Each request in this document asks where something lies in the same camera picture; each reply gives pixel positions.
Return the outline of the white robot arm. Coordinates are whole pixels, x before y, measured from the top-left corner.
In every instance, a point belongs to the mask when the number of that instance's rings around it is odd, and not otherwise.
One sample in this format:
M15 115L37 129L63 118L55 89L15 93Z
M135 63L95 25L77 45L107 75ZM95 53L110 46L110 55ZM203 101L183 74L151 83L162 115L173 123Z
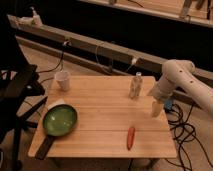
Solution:
M152 103L152 117L158 117L163 105L173 91L182 88L205 112L213 114L213 88L198 80L193 72L195 65L189 60L167 60L162 65L162 76L154 84L149 95Z

